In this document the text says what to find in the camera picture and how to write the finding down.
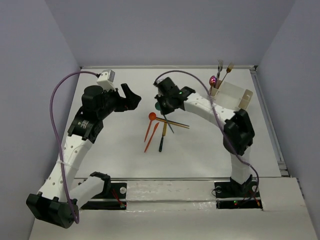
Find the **teal spoon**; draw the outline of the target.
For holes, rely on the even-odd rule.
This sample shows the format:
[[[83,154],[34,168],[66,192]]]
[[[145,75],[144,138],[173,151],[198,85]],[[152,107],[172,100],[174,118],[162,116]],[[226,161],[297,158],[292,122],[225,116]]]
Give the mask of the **teal spoon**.
[[[169,121],[168,121],[168,119],[167,119],[166,115],[164,114],[164,112],[163,112],[163,110],[162,110],[162,107],[161,107],[161,105],[160,105],[160,103],[159,103],[159,102],[156,102],[156,103],[155,103],[155,108],[156,108],[158,111],[160,111],[160,114],[163,116],[163,118],[165,119],[165,122],[166,122],[166,123],[167,123],[167,125],[169,126],[169,128],[170,128],[171,132],[174,134],[175,132],[174,132],[174,130],[173,130],[173,128],[172,128],[172,126],[171,126],[171,124],[169,123]]]

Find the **orange spoon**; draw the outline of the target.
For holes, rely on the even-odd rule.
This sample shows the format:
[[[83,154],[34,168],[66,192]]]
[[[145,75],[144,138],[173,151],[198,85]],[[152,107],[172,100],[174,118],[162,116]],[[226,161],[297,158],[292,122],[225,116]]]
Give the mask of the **orange spoon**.
[[[153,122],[156,118],[157,118],[157,115],[156,115],[155,112],[151,112],[151,113],[148,115],[149,124],[148,124],[147,130],[146,130],[146,133],[145,133],[144,142],[147,140],[147,137],[148,137],[148,134],[149,134],[149,131],[150,131],[152,122]]]

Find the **gold knife dark handle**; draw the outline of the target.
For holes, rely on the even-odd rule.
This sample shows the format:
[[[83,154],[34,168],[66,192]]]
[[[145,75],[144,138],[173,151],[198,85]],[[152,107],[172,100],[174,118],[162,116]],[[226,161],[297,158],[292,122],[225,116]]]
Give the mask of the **gold knife dark handle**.
[[[162,129],[162,135],[161,135],[161,140],[160,140],[160,144],[159,144],[159,148],[158,151],[161,153],[163,150],[163,142],[164,142],[164,137],[166,135],[167,132],[167,123],[165,122],[163,124],[163,129]]]

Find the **iridescent spoon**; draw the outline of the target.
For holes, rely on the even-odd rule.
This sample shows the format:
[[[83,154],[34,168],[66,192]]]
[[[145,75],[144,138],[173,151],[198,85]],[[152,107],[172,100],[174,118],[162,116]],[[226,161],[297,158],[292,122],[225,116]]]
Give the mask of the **iridescent spoon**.
[[[215,88],[216,83],[217,83],[217,77],[215,75],[212,75],[209,79],[209,86],[210,86],[209,94],[210,95],[212,94],[212,90],[213,90],[213,88]]]

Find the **silver fork dark handle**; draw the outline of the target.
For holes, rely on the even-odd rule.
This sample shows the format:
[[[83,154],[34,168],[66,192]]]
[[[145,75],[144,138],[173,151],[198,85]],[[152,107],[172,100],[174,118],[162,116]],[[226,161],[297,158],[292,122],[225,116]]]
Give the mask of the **silver fork dark handle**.
[[[217,78],[216,85],[215,85],[216,88],[218,88],[218,86],[219,86],[220,75],[223,70],[223,66],[224,66],[224,61],[222,59],[219,59],[218,60],[217,75],[216,75],[216,78]]]

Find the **gold fork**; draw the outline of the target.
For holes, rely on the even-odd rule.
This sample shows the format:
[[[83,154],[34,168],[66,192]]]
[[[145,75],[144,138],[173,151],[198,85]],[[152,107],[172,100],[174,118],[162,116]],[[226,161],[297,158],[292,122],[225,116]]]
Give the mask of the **gold fork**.
[[[225,78],[227,77],[227,75],[233,70],[234,68],[234,63],[231,62],[228,67],[226,68],[226,73],[224,75],[224,77],[222,78],[222,80],[219,81],[217,88],[219,88],[221,86],[221,84],[223,83],[223,81],[225,80]]]

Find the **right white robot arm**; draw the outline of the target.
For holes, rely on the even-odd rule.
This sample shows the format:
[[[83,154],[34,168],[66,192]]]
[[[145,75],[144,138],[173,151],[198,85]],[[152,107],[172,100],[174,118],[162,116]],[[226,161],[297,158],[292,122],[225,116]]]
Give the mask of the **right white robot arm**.
[[[157,79],[153,84],[158,89],[155,99],[163,116],[181,109],[220,129],[223,146],[230,153],[231,161],[230,180],[221,192],[247,201],[253,198],[257,190],[251,187],[251,172],[255,169],[250,161],[250,153],[255,131],[247,111],[222,107],[190,87],[179,88],[169,77]]]

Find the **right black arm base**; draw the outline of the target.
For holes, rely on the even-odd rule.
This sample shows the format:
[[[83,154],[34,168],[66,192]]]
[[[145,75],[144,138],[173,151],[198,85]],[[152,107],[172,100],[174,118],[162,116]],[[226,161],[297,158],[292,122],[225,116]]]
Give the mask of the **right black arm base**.
[[[259,190],[253,196],[257,187],[257,182],[253,181],[244,192],[235,193],[231,190],[229,181],[218,181],[214,183],[211,194],[215,197],[216,208],[218,210],[238,210],[238,209],[263,209],[263,204]]]

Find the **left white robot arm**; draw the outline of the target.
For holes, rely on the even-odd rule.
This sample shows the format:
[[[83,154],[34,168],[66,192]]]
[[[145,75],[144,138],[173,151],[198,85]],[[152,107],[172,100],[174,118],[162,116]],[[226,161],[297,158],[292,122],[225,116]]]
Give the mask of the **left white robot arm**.
[[[80,221],[80,208],[90,199],[110,194],[111,177],[97,171],[76,188],[71,189],[71,186],[82,161],[104,127],[103,120],[112,112],[131,111],[138,107],[142,98],[126,83],[121,84],[121,88],[124,97],[116,88],[106,90],[91,85],[84,89],[82,105],[67,131],[65,144],[51,174],[38,193],[27,197],[26,205],[36,219],[68,229]]]

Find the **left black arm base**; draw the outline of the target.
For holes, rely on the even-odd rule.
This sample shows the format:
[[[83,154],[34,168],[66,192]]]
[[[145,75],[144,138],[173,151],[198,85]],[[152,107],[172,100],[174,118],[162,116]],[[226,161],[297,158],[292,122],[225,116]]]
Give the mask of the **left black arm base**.
[[[82,210],[107,210],[107,211],[124,211],[127,209],[127,183],[111,182],[109,192],[102,192],[95,195]]]

